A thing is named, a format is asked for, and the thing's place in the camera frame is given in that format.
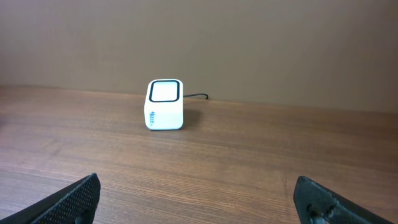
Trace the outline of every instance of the white plastic device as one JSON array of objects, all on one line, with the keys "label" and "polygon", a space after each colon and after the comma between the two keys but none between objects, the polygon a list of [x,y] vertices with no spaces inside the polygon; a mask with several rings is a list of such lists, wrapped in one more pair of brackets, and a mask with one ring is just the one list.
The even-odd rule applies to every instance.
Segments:
[{"label": "white plastic device", "polygon": [[180,80],[160,79],[148,84],[145,124],[151,130],[180,129],[183,124],[183,85]]}]

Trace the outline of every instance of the textured black plastic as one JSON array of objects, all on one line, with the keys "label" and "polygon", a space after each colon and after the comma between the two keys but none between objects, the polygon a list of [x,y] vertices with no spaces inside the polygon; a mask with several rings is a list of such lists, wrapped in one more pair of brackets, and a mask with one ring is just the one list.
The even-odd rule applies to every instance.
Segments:
[{"label": "textured black plastic", "polygon": [[294,204],[302,224],[391,224],[308,177],[299,177]]},{"label": "textured black plastic", "polygon": [[11,215],[0,224],[90,224],[100,200],[100,180],[91,174],[34,205]]}]

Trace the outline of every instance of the white barcode scanner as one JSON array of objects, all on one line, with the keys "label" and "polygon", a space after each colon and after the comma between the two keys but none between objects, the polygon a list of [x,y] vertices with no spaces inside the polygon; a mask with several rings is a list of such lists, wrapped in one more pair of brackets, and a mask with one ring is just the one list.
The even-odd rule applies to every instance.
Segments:
[{"label": "white barcode scanner", "polygon": [[182,82],[176,79],[150,82],[144,114],[145,124],[151,130],[180,129],[183,124]]}]

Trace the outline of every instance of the black cable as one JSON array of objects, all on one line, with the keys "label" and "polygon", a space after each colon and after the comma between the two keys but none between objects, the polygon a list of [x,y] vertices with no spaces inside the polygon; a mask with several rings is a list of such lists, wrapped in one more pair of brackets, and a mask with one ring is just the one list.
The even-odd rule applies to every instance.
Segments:
[{"label": "black cable", "polygon": [[206,93],[195,93],[195,94],[184,95],[184,97],[191,97],[191,96],[206,96],[205,100],[209,98],[209,95],[207,95]]}]

